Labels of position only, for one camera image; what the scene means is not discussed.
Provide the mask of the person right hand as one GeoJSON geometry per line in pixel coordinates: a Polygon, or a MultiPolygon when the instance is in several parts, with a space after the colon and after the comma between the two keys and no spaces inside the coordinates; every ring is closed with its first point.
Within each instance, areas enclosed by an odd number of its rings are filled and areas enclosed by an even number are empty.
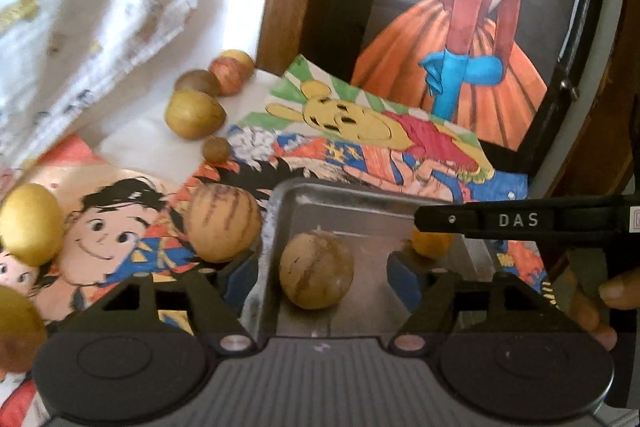
{"type": "Polygon", "coordinates": [[[612,310],[639,309],[639,270],[608,280],[602,262],[573,259],[558,262],[549,277],[565,294],[563,312],[611,351],[616,346],[618,334],[610,324],[608,314],[612,310]]]}

